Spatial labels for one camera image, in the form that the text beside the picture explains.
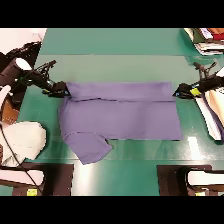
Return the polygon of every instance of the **table surface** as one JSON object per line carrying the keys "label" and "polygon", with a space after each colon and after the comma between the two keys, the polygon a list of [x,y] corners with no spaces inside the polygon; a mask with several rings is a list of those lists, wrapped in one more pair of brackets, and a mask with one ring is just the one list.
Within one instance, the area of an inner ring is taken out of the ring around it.
{"label": "table surface", "polygon": [[[182,29],[48,29],[36,66],[56,60],[54,81],[181,82],[198,81],[194,61],[224,66],[224,57],[200,56]],[[72,195],[159,195],[156,165],[211,164],[224,169],[223,145],[208,135],[195,101],[177,99],[182,141],[113,140],[113,150],[83,166],[60,136],[57,109],[61,99],[28,88],[18,121],[37,121],[47,130],[47,145],[35,162],[74,163]],[[191,138],[198,145],[190,147]],[[11,195],[8,187],[0,195]]]}

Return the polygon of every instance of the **purple fabric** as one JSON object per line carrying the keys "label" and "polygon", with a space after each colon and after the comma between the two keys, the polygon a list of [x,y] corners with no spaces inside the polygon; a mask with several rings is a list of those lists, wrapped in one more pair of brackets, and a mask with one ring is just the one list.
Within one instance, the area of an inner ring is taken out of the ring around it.
{"label": "purple fabric", "polygon": [[67,83],[59,108],[62,138],[83,164],[112,147],[106,139],[181,140],[171,83]]}
{"label": "purple fabric", "polygon": [[213,119],[215,120],[215,123],[217,124],[217,127],[218,127],[218,129],[219,129],[219,131],[220,131],[220,134],[221,134],[222,144],[224,144],[224,128],[223,128],[223,126],[222,126],[222,123],[221,123],[221,121],[219,120],[218,115],[217,115],[217,114],[212,110],[212,108],[208,105],[208,102],[207,102],[207,100],[206,100],[206,98],[205,98],[205,94],[202,94],[201,96],[202,96],[202,99],[204,100],[204,102],[205,102],[205,104],[206,104],[208,110],[210,111],[210,113],[211,113]]}

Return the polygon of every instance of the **red cloth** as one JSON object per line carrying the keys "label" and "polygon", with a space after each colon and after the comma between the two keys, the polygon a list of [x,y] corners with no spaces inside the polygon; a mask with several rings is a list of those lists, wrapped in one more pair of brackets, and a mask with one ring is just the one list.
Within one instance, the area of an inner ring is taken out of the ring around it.
{"label": "red cloth", "polygon": [[224,40],[224,33],[222,34],[212,34],[214,40]]}

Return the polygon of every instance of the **yellow label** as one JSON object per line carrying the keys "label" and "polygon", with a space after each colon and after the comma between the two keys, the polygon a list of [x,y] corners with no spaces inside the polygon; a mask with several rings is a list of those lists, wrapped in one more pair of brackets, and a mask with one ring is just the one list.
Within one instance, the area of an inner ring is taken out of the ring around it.
{"label": "yellow label", "polygon": [[205,192],[196,192],[195,195],[196,196],[205,196]]}
{"label": "yellow label", "polygon": [[28,189],[27,196],[37,196],[37,189]]}
{"label": "yellow label", "polygon": [[190,92],[194,95],[194,96],[197,96],[197,95],[200,95],[200,91],[197,89],[197,88],[194,88],[192,90],[190,90]]}

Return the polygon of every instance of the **tabletop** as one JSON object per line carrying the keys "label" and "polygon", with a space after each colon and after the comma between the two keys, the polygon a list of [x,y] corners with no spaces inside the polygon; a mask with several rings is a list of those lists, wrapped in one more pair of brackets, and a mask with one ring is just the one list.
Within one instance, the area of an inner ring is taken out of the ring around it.
{"label": "tabletop", "polygon": [[[181,82],[198,81],[194,61],[204,65],[217,62],[212,71],[224,66],[222,55],[200,56],[177,28],[48,29],[36,66],[51,60],[57,61],[50,70],[56,82],[170,81],[173,90]],[[223,145],[208,135],[193,100],[176,100],[182,141],[110,140],[113,150],[102,161],[85,166],[61,138],[60,102],[31,86],[18,121],[37,121],[47,130],[47,145],[34,162],[75,164],[72,195],[159,195],[158,164],[211,164],[214,169],[224,169]],[[197,140],[193,148],[192,137]],[[0,188],[0,195],[10,192],[10,188]]]}

